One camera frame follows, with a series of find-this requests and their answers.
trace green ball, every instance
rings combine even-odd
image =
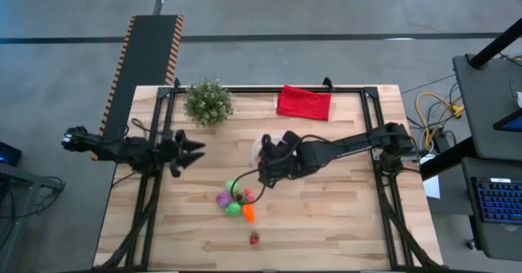
[[[225,212],[231,216],[239,215],[241,213],[241,205],[239,205],[238,203],[231,203],[227,206]]]
[[[227,181],[227,183],[225,184],[225,190],[226,192],[230,192],[230,189],[232,188],[232,185],[234,184],[234,180],[235,179],[230,179]],[[237,191],[239,191],[239,183],[236,183],[236,185],[234,186],[234,191],[233,191],[233,194],[237,194]]]

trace table leg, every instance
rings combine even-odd
[[[476,157],[473,138],[469,137],[421,165],[422,180],[432,178],[442,171],[460,164],[464,157]]]

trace green plant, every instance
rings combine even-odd
[[[227,119],[234,113],[230,93],[219,80],[191,85],[185,95],[185,110],[197,126],[210,126]]]

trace purple toy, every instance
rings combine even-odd
[[[222,208],[227,208],[232,203],[232,196],[228,192],[220,192],[215,198],[215,202]]]

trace black and orange striped board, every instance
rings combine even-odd
[[[181,15],[130,18],[99,135],[106,139],[124,135],[137,86],[173,85],[182,28]],[[92,158],[109,159],[94,154]]]

